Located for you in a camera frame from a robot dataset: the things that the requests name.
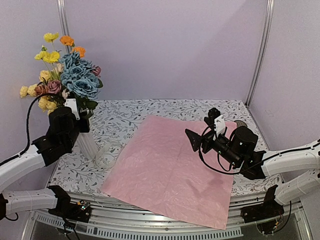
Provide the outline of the pink wrapping paper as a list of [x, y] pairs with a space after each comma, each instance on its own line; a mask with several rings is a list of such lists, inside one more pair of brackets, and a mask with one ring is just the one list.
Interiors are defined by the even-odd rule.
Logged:
[[203, 121], [149, 115], [117, 158], [101, 191], [165, 217], [224, 230], [233, 176], [213, 150], [201, 160], [185, 129], [201, 133]]

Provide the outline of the bright yellow poppy stem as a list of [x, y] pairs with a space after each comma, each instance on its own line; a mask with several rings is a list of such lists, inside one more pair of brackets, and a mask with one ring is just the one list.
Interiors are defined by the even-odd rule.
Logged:
[[36, 61], [42, 61], [44, 65], [49, 69], [51, 67], [53, 72], [57, 72], [55, 67], [60, 59], [60, 52], [55, 48], [55, 41], [59, 38], [60, 34], [58, 32], [51, 33], [47, 32], [43, 35], [43, 40], [51, 46], [47, 48], [45, 45], [41, 46], [40, 52], [38, 52], [34, 59]]

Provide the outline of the mauve and white rose stem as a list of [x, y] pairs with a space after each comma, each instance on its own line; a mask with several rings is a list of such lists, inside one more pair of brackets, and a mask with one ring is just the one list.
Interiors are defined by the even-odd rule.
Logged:
[[43, 94], [54, 94], [67, 99], [70, 96], [70, 92], [62, 86], [61, 81], [58, 79], [50, 81], [42, 81], [36, 85], [34, 88], [34, 93], [36, 96]]

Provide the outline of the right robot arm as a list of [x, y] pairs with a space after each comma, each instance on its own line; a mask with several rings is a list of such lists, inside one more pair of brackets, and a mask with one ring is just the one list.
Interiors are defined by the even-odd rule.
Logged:
[[281, 183], [272, 190], [272, 198], [259, 206], [262, 218], [269, 218], [278, 210], [279, 205], [307, 195], [320, 187], [320, 141], [296, 148], [280, 151], [255, 151], [258, 136], [245, 126], [237, 127], [230, 137], [214, 130], [204, 130], [199, 135], [186, 129], [185, 133], [194, 152], [203, 155], [214, 150], [225, 159], [236, 174], [249, 180], [265, 179], [277, 174], [303, 170], [294, 179]]

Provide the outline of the white ribbed ceramic vase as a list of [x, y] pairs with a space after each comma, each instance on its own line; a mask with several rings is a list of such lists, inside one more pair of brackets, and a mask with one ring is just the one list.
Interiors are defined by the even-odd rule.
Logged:
[[93, 160], [96, 157], [98, 147], [91, 132], [79, 133], [76, 145], [85, 158]]

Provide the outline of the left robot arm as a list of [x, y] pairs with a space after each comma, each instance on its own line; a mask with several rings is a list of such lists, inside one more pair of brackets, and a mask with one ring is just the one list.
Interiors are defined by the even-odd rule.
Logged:
[[0, 217], [18, 212], [47, 209], [49, 214], [64, 220], [89, 222], [92, 209], [81, 200], [71, 201], [69, 194], [58, 185], [30, 191], [8, 191], [6, 188], [23, 176], [55, 163], [72, 152], [82, 133], [90, 130], [89, 121], [77, 117], [70, 107], [60, 107], [49, 114], [49, 128], [21, 153], [0, 164]]

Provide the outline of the cream printed ribbon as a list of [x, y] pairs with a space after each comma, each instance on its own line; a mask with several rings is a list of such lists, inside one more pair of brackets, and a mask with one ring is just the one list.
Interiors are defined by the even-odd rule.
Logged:
[[98, 150], [93, 163], [102, 169], [111, 170], [116, 164], [123, 146], [115, 141], [107, 142], [100, 150]]

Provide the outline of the pale yellow rose stem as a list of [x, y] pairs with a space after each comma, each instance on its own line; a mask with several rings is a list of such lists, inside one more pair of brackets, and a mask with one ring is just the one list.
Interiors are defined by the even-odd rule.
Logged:
[[39, 74], [39, 82], [30, 86], [22, 86], [19, 90], [21, 98], [39, 97], [38, 106], [43, 112], [49, 115], [58, 108], [58, 102], [55, 97], [62, 89], [59, 72], [42, 70]]

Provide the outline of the pink peony flower stem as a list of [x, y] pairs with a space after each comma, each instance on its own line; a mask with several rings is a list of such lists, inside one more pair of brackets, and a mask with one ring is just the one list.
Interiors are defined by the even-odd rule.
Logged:
[[100, 78], [100, 73], [101, 73], [102, 69], [99, 66], [93, 65], [91, 72], [97, 77]]

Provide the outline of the blue hydrangea flower stem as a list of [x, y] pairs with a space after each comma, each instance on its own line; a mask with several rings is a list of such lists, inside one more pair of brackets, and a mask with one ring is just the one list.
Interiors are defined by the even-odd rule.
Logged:
[[59, 63], [63, 64], [60, 75], [62, 85], [75, 97], [82, 109], [94, 110], [98, 106], [98, 94], [103, 87], [101, 77], [91, 72], [94, 64], [80, 58], [78, 52], [65, 54]]

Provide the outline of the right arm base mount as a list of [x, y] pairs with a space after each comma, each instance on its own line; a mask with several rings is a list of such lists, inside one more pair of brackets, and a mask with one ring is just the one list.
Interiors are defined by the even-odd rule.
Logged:
[[276, 184], [267, 190], [262, 203], [241, 208], [240, 216], [245, 223], [256, 222], [284, 214], [283, 205], [275, 201], [277, 187], [278, 185]]

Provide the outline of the orange poppy flower stem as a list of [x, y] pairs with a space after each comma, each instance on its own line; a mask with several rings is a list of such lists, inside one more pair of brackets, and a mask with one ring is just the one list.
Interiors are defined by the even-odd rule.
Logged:
[[84, 47], [81, 46], [76, 46], [75, 45], [75, 40], [68, 36], [68, 35], [63, 35], [60, 38], [60, 42], [67, 47], [71, 47], [71, 52], [78, 52], [80, 58], [84, 58], [85, 57], [85, 53], [86, 53], [86, 49]]

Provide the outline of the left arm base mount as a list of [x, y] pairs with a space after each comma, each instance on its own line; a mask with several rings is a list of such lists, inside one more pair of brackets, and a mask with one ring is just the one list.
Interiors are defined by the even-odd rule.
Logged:
[[81, 200], [77, 203], [71, 202], [71, 197], [58, 185], [48, 187], [53, 191], [57, 203], [54, 208], [48, 210], [48, 213], [62, 219], [74, 220], [88, 223], [91, 217], [92, 208], [87, 201]]

